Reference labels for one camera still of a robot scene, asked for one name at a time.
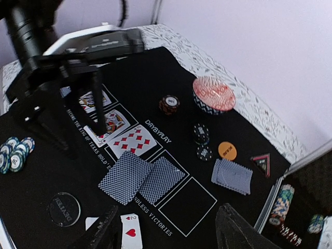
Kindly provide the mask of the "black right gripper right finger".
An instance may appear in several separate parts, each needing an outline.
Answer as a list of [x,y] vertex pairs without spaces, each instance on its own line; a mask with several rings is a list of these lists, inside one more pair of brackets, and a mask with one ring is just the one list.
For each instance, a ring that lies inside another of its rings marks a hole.
[[218,248],[278,248],[258,233],[229,203],[219,207],[215,227]]

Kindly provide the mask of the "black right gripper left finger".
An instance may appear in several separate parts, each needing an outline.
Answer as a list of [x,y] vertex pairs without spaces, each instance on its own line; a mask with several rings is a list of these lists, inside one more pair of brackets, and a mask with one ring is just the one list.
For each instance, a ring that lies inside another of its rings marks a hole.
[[119,208],[112,205],[67,248],[119,248]]

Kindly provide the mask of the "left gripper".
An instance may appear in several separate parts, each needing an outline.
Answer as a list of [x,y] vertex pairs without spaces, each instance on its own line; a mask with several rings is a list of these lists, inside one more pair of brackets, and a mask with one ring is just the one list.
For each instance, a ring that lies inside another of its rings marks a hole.
[[50,143],[68,158],[75,158],[71,121],[59,90],[69,86],[73,92],[92,91],[97,122],[95,134],[106,133],[102,102],[102,82],[97,61],[91,54],[34,56],[28,59],[6,91],[12,117],[22,128]]

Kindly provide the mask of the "dealt blue card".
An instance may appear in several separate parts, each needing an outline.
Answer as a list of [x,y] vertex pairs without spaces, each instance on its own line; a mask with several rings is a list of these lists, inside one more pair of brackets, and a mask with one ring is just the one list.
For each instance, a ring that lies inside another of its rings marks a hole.
[[71,88],[70,87],[63,87],[60,89],[60,94],[62,98],[65,98],[68,94],[71,93]]
[[253,171],[227,159],[217,159],[211,176],[211,182],[242,195],[251,194]]
[[98,187],[117,202],[127,205],[134,199],[152,168],[151,163],[125,151]]
[[160,157],[153,163],[152,170],[139,189],[139,193],[148,203],[154,205],[184,176],[185,173],[167,158]]

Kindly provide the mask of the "two hearts card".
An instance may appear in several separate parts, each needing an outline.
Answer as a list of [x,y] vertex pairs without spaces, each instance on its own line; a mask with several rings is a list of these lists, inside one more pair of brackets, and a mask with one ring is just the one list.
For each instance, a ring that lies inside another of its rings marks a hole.
[[121,248],[142,249],[142,235],[138,215],[132,213],[121,215],[122,222],[122,242]]

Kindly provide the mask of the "clear dealer button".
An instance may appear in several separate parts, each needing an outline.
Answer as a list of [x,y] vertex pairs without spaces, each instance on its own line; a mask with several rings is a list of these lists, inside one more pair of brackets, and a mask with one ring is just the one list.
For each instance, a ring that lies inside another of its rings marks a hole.
[[51,221],[59,227],[71,227],[81,215],[81,206],[76,197],[68,192],[54,195],[47,206]]

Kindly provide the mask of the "red black triangle card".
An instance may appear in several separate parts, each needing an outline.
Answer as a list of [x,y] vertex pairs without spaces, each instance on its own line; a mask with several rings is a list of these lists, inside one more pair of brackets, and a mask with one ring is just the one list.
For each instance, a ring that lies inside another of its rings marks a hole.
[[270,154],[253,156],[250,161],[257,166],[264,174],[265,178],[270,177]]

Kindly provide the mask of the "blue green chip stack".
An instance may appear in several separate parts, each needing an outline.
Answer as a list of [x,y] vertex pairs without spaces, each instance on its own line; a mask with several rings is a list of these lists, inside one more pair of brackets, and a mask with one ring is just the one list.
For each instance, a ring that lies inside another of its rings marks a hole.
[[32,137],[21,140],[15,136],[9,137],[1,144],[1,174],[21,171],[34,149],[35,141]]

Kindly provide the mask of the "orange big blind button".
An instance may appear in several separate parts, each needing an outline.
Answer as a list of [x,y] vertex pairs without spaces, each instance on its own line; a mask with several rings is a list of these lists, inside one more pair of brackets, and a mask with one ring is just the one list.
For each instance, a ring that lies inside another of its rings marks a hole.
[[230,142],[221,142],[218,146],[218,154],[221,158],[233,161],[237,157],[237,149]]

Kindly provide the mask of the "black poker chip stack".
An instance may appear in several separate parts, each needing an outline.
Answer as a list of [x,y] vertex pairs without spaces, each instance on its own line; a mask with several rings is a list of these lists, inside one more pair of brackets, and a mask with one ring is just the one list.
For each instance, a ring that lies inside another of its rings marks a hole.
[[207,145],[200,145],[196,150],[197,157],[202,161],[209,161],[213,158],[213,152]]

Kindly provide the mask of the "red poker chip stack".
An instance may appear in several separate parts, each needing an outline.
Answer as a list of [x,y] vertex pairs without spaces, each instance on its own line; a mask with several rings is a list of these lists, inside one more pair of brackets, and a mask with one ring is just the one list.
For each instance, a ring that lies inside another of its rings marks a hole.
[[166,95],[159,101],[159,109],[166,115],[175,114],[179,106],[179,99],[173,95]]

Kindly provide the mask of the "black 100 poker chip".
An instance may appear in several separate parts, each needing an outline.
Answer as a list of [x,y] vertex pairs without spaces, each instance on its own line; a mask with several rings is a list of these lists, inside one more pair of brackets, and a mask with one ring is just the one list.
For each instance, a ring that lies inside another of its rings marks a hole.
[[193,140],[199,145],[207,145],[210,141],[210,131],[204,124],[196,123],[193,126]]

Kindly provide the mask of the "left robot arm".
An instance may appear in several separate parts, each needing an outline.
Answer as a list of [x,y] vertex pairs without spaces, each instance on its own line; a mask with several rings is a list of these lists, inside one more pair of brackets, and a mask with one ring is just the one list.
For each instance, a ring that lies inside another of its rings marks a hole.
[[106,132],[98,52],[48,54],[59,1],[1,1],[1,18],[22,65],[6,94],[1,140],[31,136],[20,171],[1,175],[1,218],[17,248],[121,248],[118,206],[93,186],[103,172],[75,127]]

